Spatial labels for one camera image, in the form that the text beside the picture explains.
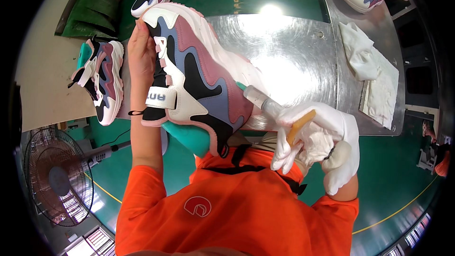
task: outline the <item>orange shirt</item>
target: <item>orange shirt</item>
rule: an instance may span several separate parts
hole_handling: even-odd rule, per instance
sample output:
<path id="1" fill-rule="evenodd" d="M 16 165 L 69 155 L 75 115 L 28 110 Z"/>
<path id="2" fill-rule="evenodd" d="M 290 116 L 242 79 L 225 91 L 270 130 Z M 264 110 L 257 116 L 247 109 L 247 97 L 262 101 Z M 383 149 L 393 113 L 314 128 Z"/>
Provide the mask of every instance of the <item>orange shirt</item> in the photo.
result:
<path id="1" fill-rule="evenodd" d="M 450 151 L 446 151 L 444 154 L 444 159 L 436 165 L 435 171 L 436 174 L 442 177 L 447 177 L 447 172 L 449 171 L 449 165 L 450 165 Z"/>
<path id="2" fill-rule="evenodd" d="M 166 196 L 162 177 L 134 167 L 117 219 L 116 253 L 190 252 L 227 247 L 252 255 L 349 255 L 359 201 L 321 197 L 311 207 L 297 200 L 270 167 L 273 153 L 248 149 L 240 165 L 268 163 L 259 172 L 226 175 L 205 167 L 232 167 L 208 155 L 196 159 L 191 184 Z M 286 175 L 299 180 L 297 166 Z"/>

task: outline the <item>worker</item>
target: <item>worker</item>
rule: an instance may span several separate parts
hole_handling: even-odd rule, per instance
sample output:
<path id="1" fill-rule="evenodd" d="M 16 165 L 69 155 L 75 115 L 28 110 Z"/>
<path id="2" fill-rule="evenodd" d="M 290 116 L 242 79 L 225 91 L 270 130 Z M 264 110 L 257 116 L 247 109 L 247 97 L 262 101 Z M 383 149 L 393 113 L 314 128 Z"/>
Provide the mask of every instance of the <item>worker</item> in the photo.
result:
<path id="1" fill-rule="evenodd" d="M 154 41 L 139 19 L 128 43 L 132 110 L 145 108 L 155 58 Z M 277 123 L 285 126 L 310 108 L 333 140 L 352 146 L 342 162 L 324 166 L 336 159 L 335 150 L 324 160 L 326 195 L 312 206 L 297 199 L 308 171 L 294 162 L 302 145 L 283 142 L 284 132 L 264 149 L 243 145 L 224 159 L 196 157 L 190 185 L 167 196 L 160 128 L 132 116 L 132 169 L 117 219 L 117 255 L 349 255 L 359 210 L 357 125 L 353 116 L 322 103 L 285 109 Z"/>

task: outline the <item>white towel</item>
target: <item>white towel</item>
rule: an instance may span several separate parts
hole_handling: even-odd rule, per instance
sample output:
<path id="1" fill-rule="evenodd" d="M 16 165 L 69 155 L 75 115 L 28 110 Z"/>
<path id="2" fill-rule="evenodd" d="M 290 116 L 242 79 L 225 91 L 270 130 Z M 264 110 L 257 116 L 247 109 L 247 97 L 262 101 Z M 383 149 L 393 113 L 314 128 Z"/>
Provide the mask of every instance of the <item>white towel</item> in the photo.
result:
<path id="1" fill-rule="evenodd" d="M 360 111 L 391 129 L 398 91 L 399 71 L 376 49 L 372 48 L 378 78 L 365 81 L 360 100 Z"/>
<path id="2" fill-rule="evenodd" d="M 353 22 L 344 25 L 339 22 L 344 51 L 357 80 L 375 80 L 378 67 L 373 60 L 373 41 Z"/>

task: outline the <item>stainless steel table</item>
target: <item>stainless steel table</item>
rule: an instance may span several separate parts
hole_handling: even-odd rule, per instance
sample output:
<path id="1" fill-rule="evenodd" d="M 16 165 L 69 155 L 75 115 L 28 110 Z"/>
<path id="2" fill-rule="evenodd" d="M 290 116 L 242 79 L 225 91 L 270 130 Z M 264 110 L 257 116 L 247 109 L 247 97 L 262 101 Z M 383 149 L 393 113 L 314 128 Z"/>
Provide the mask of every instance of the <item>stainless steel table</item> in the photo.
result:
<path id="1" fill-rule="evenodd" d="M 400 135 L 405 115 L 405 73 L 401 57 L 400 42 L 395 26 L 385 3 L 373 8 L 367 14 L 360 14 L 344 0 L 325 0 L 329 12 L 336 48 L 338 70 L 337 109 L 355 116 L 361 135 Z M 356 81 L 344 52 L 338 22 L 354 22 L 374 41 L 380 51 L 400 72 L 397 100 L 392 128 L 388 130 L 359 111 L 363 82 Z"/>
<path id="2" fill-rule="evenodd" d="M 356 13 L 343 0 L 326 0 L 331 23 L 281 15 L 234 14 L 206 18 L 221 45 L 251 60 L 264 74 L 271 97 L 285 107 L 303 101 L 324 102 L 353 114 L 361 135 L 399 135 L 405 106 L 400 45 L 385 4 L 369 14 Z M 374 46 L 400 71 L 392 129 L 388 130 L 359 111 L 363 82 L 348 66 L 338 22 L 355 22 Z M 130 78 L 127 51 L 122 78 L 124 100 L 117 117 L 129 119 Z M 252 116 L 243 129 L 276 130 L 275 122 Z"/>

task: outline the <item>fan grille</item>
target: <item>fan grille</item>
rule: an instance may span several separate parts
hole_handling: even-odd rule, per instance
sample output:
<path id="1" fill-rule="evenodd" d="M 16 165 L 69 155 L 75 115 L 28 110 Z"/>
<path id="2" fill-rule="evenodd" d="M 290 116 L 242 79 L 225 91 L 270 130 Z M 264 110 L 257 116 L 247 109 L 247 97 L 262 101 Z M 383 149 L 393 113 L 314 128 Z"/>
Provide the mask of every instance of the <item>fan grille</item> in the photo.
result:
<path id="1" fill-rule="evenodd" d="M 93 181 L 79 145 L 64 132 L 45 128 L 29 141 L 25 155 L 27 185 L 38 209 L 58 225 L 74 226 L 88 215 L 93 202 Z M 68 174 L 70 189 L 57 195 L 49 185 L 53 167 Z"/>

